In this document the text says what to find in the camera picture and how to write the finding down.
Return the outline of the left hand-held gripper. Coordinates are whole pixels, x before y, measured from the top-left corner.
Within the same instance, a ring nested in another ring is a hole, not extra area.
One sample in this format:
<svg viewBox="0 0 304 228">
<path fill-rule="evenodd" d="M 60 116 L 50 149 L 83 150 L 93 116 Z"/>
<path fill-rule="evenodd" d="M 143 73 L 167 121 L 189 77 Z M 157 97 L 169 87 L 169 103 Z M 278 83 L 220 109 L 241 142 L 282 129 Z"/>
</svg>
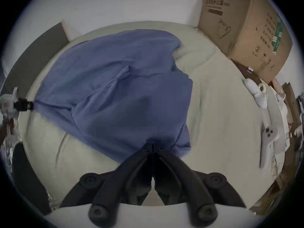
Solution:
<svg viewBox="0 0 304 228">
<path fill-rule="evenodd" d="M 13 89 L 12 94 L 3 94 L 0 97 L 0 127 L 2 126 L 2 121 L 4 118 L 10 120 L 10 131 L 7 127 L 7 135 L 14 135 L 14 117 L 17 113 L 17 110 L 14 108 L 14 103 L 18 100 L 18 87 Z M 22 110 L 33 110 L 33 102 L 28 101 L 27 99 L 21 99 Z"/>
</svg>

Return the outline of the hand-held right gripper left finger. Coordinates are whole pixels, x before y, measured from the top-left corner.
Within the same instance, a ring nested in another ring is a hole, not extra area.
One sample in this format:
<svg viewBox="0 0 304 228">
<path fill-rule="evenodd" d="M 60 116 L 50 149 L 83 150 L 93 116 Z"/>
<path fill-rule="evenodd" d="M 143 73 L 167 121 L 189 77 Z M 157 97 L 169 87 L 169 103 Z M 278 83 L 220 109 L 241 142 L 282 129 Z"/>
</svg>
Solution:
<svg viewBox="0 0 304 228">
<path fill-rule="evenodd" d="M 90 204 L 88 217 L 96 226 L 114 226 L 120 203 L 141 206 L 152 189 L 153 144 L 127 158 L 114 171 L 86 173 L 68 192 L 60 208 Z"/>
</svg>

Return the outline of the person's left hand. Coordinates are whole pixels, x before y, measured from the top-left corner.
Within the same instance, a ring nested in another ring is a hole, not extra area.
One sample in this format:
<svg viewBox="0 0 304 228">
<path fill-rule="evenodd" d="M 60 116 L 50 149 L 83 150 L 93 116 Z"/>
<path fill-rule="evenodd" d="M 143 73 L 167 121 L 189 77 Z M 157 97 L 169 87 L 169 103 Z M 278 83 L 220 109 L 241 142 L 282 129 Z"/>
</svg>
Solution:
<svg viewBox="0 0 304 228">
<path fill-rule="evenodd" d="M 10 131 L 10 120 L 8 120 L 7 118 L 4 118 L 2 121 L 2 126 L 0 128 L 0 146 L 2 146 L 4 140 L 7 137 L 7 127 L 9 128 Z"/>
</svg>

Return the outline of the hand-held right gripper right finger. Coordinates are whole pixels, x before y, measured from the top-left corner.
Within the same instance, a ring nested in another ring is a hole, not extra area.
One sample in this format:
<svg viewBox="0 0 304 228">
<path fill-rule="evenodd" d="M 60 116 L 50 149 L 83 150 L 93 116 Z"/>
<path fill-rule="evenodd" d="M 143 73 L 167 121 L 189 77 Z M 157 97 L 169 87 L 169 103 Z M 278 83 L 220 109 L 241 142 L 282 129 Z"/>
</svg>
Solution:
<svg viewBox="0 0 304 228">
<path fill-rule="evenodd" d="M 215 204 L 246 208 L 221 173 L 193 171 L 181 159 L 153 143 L 154 188 L 164 205 L 187 203 L 193 226 L 210 226 L 218 217 Z"/>
</svg>

